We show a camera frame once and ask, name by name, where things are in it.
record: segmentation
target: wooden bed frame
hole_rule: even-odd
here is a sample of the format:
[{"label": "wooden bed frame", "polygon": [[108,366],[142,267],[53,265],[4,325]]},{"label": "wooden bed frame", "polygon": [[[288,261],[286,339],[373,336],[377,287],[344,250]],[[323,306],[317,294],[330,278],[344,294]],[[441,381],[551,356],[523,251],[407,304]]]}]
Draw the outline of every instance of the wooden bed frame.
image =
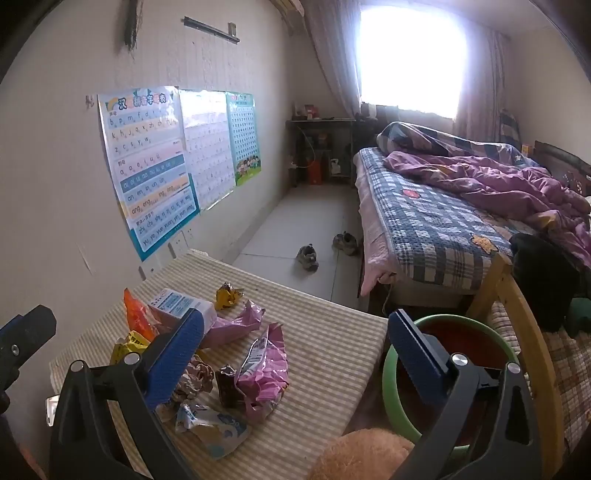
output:
[{"label": "wooden bed frame", "polygon": [[565,187],[583,197],[591,196],[591,165],[579,157],[542,142],[535,143],[532,157]]},{"label": "wooden bed frame", "polygon": [[564,419],[554,365],[542,332],[521,290],[511,275],[512,264],[505,255],[492,261],[482,287],[466,316],[486,323],[495,301],[505,306],[521,347],[521,367],[529,374],[530,388],[540,431],[543,479],[549,480],[563,464]]}]

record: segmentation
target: chinese character chart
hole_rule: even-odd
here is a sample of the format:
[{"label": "chinese character chart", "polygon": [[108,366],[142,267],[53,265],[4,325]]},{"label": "chinese character chart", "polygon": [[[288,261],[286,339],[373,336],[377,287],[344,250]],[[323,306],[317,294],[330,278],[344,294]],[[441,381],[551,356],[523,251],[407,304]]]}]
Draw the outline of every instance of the chinese character chart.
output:
[{"label": "chinese character chart", "polygon": [[226,92],[226,97],[236,185],[240,186],[261,171],[255,99],[250,93]]},{"label": "chinese character chart", "polygon": [[236,187],[226,93],[181,90],[180,102],[187,168],[206,210]]}]

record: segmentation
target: orange container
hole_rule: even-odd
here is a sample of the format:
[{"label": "orange container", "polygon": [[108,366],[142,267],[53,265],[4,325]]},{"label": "orange container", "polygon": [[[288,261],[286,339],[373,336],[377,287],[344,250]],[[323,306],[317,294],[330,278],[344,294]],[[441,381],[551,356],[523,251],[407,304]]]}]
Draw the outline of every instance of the orange container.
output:
[{"label": "orange container", "polygon": [[308,181],[310,185],[322,185],[322,168],[318,160],[313,161],[308,167]]}]

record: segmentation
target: plastic tub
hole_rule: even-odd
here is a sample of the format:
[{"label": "plastic tub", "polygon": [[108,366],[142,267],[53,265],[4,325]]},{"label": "plastic tub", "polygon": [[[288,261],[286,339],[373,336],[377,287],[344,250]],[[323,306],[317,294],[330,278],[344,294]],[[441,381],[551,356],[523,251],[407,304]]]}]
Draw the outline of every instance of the plastic tub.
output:
[{"label": "plastic tub", "polygon": [[[432,315],[415,323],[423,333],[437,337],[449,353],[463,353],[480,367],[502,369],[508,361],[517,362],[514,351],[501,336],[476,320],[457,315]],[[420,401],[404,367],[398,362],[398,354],[393,347],[390,347],[384,363],[382,392],[386,413],[394,432],[417,443],[421,438],[421,431],[428,431],[437,420],[439,411]],[[482,405],[472,408],[453,456],[467,451],[471,439],[478,431],[482,413]]]}]

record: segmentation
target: wall bracket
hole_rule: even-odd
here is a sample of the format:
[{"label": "wall bracket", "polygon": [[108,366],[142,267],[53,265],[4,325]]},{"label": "wall bracket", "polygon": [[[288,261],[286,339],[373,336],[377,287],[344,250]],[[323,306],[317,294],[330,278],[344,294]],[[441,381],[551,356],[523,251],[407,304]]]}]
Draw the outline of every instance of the wall bracket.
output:
[{"label": "wall bracket", "polygon": [[197,20],[194,20],[189,17],[183,18],[183,25],[185,27],[194,28],[195,30],[200,30],[202,32],[209,33],[210,35],[214,35],[216,37],[223,38],[224,40],[228,40],[229,42],[234,43],[234,44],[237,44],[238,42],[240,42],[240,38],[236,37],[235,35],[227,34],[221,30],[218,30],[215,27],[210,27],[209,25],[206,25],[205,23],[198,22]]}]

